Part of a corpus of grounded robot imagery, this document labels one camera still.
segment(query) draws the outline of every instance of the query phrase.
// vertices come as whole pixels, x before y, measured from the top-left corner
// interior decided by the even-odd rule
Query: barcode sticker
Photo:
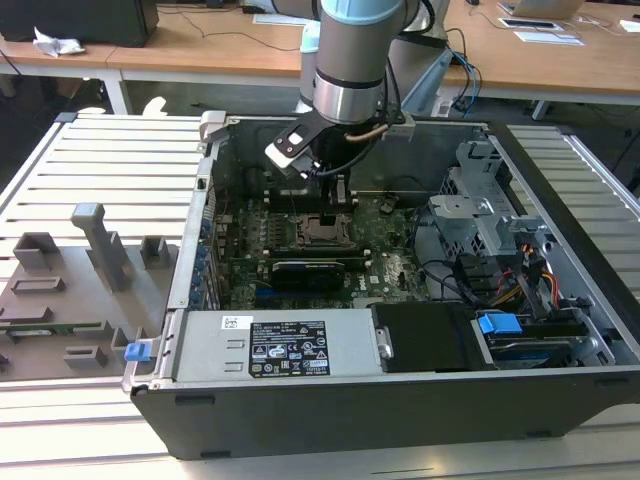
[[[222,317],[222,330],[249,330],[253,323],[251,316],[224,316]]]

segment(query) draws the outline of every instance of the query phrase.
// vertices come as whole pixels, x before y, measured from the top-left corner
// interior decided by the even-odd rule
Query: warning label
[[[252,323],[250,352],[254,378],[330,373],[324,322]]]

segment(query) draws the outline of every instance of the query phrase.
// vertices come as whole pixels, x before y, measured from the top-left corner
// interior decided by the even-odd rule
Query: paper
[[[38,31],[37,28],[33,29],[36,32],[36,38],[33,44],[43,53],[51,55],[52,57],[59,57],[60,55],[69,55],[74,53],[83,53],[84,48],[80,46],[78,40],[73,38],[59,39],[50,37]]]
[[[629,20],[620,20],[620,26],[627,32],[640,33],[640,22],[630,22]]]
[[[544,32],[514,32],[523,42],[555,43],[560,45],[584,45],[572,35]]]
[[[287,17],[271,13],[257,13],[253,16],[253,23],[260,25],[290,25],[294,27],[305,26],[311,20],[304,18]]]

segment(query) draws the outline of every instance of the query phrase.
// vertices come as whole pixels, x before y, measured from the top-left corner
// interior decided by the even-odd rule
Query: desk
[[[493,27],[480,12],[496,22],[497,0],[481,0],[470,13],[463,0],[451,2],[447,28],[461,28],[470,60],[482,71],[484,97],[518,98],[619,105],[640,104],[640,35],[615,36],[594,25],[571,22],[585,46],[524,43],[513,31]],[[637,7],[585,4],[582,12],[610,20],[631,18]],[[87,54],[54,59],[29,43],[3,43],[2,48],[26,75],[93,77],[103,80],[115,113],[130,111],[125,80],[191,82],[296,87],[300,76],[302,29],[295,26],[254,25],[253,16],[231,12],[160,14],[157,31],[146,48],[87,46]],[[294,51],[266,47],[265,43]],[[452,32],[454,48],[460,39]],[[12,69],[0,58],[0,73]],[[454,98],[464,84],[460,67],[446,75],[442,99]]]
[[[498,29],[481,15],[501,25],[498,17],[507,15],[498,3],[481,0],[473,8],[464,1],[451,2],[445,21],[447,28],[465,33],[469,59],[484,79],[480,96],[640,105],[640,34],[614,35],[574,18],[564,24],[566,33],[581,37],[584,46],[525,43],[513,29]],[[631,19],[637,10],[585,3],[578,15],[606,20],[611,30],[621,32],[619,20]],[[450,42],[462,51],[456,32],[450,33]],[[453,98],[464,83],[462,67],[451,68],[441,93]]]

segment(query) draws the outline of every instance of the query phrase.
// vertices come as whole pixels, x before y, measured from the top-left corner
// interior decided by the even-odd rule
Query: robotic arm
[[[264,0],[272,11],[320,19],[305,28],[301,97],[311,111],[283,130],[265,150],[285,173],[321,181],[323,196],[401,117],[400,93],[388,61],[391,42],[403,35],[444,35],[448,0]],[[315,48],[309,48],[309,38]],[[440,38],[444,48],[446,36]],[[394,94],[396,106],[387,109]]]

